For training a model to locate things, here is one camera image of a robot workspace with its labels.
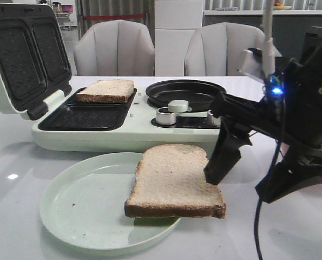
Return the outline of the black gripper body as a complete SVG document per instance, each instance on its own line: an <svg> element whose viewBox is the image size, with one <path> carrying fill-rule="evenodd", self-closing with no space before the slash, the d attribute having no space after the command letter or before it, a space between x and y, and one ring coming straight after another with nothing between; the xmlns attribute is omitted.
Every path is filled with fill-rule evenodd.
<svg viewBox="0 0 322 260"><path fill-rule="evenodd" d="M265 86L261 129L288 144L288 164L322 164L322 42L303 62L277 58Z"/></svg>

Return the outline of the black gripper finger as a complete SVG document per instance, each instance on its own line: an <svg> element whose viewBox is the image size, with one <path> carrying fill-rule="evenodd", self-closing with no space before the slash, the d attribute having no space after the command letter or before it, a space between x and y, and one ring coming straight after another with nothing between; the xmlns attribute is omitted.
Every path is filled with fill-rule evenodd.
<svg viewBox="0 0 322 260"><path fill-rule="evenodd" d="M219 118L220 132L214 151L204 168L206 182L217 185L240 160L239 148L251 145L249 133L274 137L274 120L264 99L258 102L220 92L209 106Z"/></svg>
<svg viewBox="0 0 322 260"><path fill-rule="evenodd" d="M283 160L255 187L260 199L272 203L294 191L322 184L322 142L318 148L291 145Z"/></svg>

